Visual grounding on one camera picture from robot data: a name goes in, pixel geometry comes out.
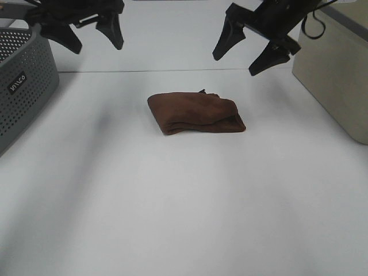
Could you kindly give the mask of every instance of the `folded cloth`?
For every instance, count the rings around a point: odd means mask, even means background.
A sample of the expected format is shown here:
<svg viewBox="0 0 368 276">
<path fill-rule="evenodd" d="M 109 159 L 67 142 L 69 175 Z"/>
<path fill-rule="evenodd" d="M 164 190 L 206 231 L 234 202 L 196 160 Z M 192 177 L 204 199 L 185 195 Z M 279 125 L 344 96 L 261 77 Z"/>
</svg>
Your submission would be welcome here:
<svg viewBox="0 0 368 276">
<path fill-rule="evenodd" d="M 185 129 L 217 133 L 246 129 L 233 101 L 206 94 L 205 90 L 156 94 L 148 98 L 148 106 L 167 135 Z"/>
</svg>

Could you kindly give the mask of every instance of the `basket logo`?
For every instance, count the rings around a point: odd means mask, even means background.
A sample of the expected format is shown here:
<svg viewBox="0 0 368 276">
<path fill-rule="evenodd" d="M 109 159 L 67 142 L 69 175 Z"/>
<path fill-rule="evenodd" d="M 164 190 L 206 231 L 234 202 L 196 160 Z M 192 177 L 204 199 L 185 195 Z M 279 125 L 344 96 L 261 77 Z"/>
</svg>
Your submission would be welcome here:
<svg viewBox="0 0 368 276">
<path fill-rule="evenodd" d="M 7 89 L 9 90 L 10 94 L 13 95 L 17 90 L 27 81 L 27 75 L 22 71 L 18 77 L 15 78 L 14 81 L 8 85 Z"/>
</svg>

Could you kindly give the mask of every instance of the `gray basket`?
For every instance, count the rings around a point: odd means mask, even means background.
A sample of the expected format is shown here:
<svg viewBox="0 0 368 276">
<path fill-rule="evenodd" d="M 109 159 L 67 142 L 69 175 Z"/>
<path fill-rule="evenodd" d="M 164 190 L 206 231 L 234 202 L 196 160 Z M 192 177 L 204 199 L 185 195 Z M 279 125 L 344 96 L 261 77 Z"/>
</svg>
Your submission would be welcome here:
<svg viewBox="0 0 368 276">
<path fill-rule="evenodd" d="M 37 116 L 59 84 L 47 39 L 0 28 L 0 155 Z"/>
</svg>

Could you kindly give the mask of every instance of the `black cable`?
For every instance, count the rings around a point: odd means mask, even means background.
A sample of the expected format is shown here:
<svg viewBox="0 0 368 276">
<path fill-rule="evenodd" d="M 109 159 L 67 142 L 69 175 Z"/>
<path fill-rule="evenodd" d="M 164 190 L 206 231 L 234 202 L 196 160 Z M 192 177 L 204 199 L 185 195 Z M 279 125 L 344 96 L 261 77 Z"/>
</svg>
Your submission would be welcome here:
<svg viewBox="0 0 368 276">
<path fill-rule="evenodd" d="M 321 37 L 323 36 L 324 32 L 326 31 L 326 24 L 325 24 L 321 19 L 318 19 L 318 18 L 316 17 L 316 10 L 319 10 L 319 9 L 322 9 L 323 7 L 329 6 L 329 5 L 331 5 L 332 3 L 335 3 L 336 1 L 337 1 L 337 0 L 331 0 L 331 1 L 327 2 L 327 3 L 325 3 L 325 4 L 322 4 L 322 5 L 318 6 L 318 7 L 316 7 L 314 10 L 312 10 L 312 11 L 313 11 L 313 18 L 314 18 L 316 21 L 318 21 L 319 23 L 321 23 L 321 25 L 322 25 L 322 27 L 323 27 L 323 31 L 322 31 L 322 33 L 321 33 L 320 35 L 318 35 L 318 36 L 310 36 L 310 35 L 308 35 L 308 34 L 306 33 L 305 25 L 306 25 L 306 21 L 307 21 L 307 19 L 308 19 L 308 15 L 306 15 L 306 16 L 304 17 L 303 22 L 302 22 L 302 24 L 301 24 L 301 30 L 302 30 L 303 34 L 305 34 L 305 35 L 306 35 L 306 37 L 308 37 L 308 38 L 310 38 L 310 39 L 314 39 L 314 40 L 315 40 L 315 39 L 319 39 L 319 38 L 321 38 Z"/>
</svg>

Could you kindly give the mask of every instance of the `gray box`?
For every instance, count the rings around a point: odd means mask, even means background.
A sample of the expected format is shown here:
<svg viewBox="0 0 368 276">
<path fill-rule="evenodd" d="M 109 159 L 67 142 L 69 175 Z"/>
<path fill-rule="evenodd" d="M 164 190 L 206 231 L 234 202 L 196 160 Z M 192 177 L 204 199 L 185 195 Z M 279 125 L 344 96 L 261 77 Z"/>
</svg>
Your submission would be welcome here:
<svg viewBox="0 0 368 276">
<path fill-rule="evenodd" d="M 355 5 L 360 14 L 367 11 L 364 2 L 339 5 Z M 354 9 L 346 7 L 351 15 Z M 368 17 L 354 20 L 339 10 L 316 13 L 327 26 L 322 38 L 311 40 L 300 33 L 302 50 L 293 74 L 353 139 L 368 144 Z M 315 35 L 321 26 L 309 19 L 307 30 Z"/>
</svg>

